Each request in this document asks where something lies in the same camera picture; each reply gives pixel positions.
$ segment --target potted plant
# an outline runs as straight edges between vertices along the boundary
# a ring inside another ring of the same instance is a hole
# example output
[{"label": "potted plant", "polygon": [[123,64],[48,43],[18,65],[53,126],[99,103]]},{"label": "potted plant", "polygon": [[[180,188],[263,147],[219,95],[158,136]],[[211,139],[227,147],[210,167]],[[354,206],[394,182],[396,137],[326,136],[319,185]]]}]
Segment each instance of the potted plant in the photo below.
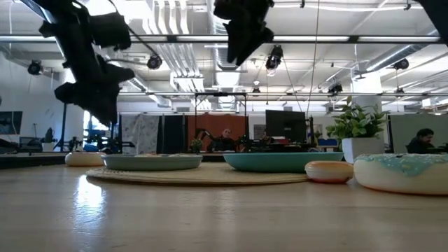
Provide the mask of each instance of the potted plant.
[{"label": "potted plant", "polygon": [[342,144],[345,160],[353,163],[361,154],[384,153],[384,143],[378,133],[383,132],[387,112],[378,112],[378,105],[372,106],[373,113],[366,112],[367,107],[361,107],[351,102],[351,97],[343,106],[343,114],[334,116],[335,124],[327,126],[328,135],[336,138]]},{"label": "potted plant", "polygon": [[53,138],[53,129],[49,127],[47,129],[47,133],[45,133],[45,137],[41,139],[42,143],[42,151],[43,152],[53,152],[53,148],[55,147],[56,139]]},{"label": "potted plant", "polygon": [[193,139],[191,141],[191,151],[198,155],[201,152],[201,149],[202,149],[202,141],[199,139]]}]

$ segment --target round placemat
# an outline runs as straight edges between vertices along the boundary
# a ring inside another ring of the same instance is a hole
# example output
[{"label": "round placemat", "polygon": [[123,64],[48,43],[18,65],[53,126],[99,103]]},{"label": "round placemat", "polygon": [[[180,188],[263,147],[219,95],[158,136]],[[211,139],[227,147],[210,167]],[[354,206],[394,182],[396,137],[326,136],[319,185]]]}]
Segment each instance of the round placemat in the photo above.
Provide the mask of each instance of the round placemat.
[{"label": "round placemat", "polygon": [[196,169],[181,171],[116,171],[98,168],[87,175],[99,179],[184,185],[262,185],[297,183],[307,180],[305,174],[263,174],[241,172],[227,163],[202,163]]}]

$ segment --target person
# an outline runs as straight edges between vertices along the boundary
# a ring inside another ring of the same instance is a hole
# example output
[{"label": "person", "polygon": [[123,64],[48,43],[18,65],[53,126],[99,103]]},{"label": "person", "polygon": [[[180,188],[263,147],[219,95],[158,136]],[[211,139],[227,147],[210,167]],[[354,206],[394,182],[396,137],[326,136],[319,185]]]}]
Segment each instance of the person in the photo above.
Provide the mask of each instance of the person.
[{"label": "person", "polygon": [[235,151],[235,141],[230,138],[232,131],[224,129],[218,138],[213,138],[212,142],[207,146],[209,152],[215,151]]},{"label": "person", "polygon": [[263,136],[260,139],[261,144],[273,144],[274,141],[275,140],[272,137],[266,135],[266,130],[263,131]]},{"label": "person", "polygon": [[406,146],[407,152],[411,154],[430,154],[433,153],[431,140],[434,137],[434,131],[431,129],[420,129],[417,135]]}]

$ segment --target gray panel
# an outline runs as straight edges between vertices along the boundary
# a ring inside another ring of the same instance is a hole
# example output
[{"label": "gray panel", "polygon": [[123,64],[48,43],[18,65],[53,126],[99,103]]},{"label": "gray panel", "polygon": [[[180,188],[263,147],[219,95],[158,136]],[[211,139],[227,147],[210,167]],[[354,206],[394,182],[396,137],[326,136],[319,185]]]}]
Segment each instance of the gray panel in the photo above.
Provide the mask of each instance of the gray panel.
[{"label": "gray panel", "polygon": [[391,115],[394,153],[406,153],[406,145],[424,128],[434,131],[433,145],[448,143],[448,115]]}]

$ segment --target green bowl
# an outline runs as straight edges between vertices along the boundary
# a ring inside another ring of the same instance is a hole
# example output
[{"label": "green bowl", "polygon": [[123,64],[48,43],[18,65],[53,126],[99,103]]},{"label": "green bowl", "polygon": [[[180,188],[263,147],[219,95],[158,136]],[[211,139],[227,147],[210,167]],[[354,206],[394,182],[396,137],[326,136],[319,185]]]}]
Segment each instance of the green bowl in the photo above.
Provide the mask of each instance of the green bowl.
[{"label": "green bowl", "polygon": [[344,153],[228,153],[225,161],[241,172],[305,173],[311,161],[341,161]]}]

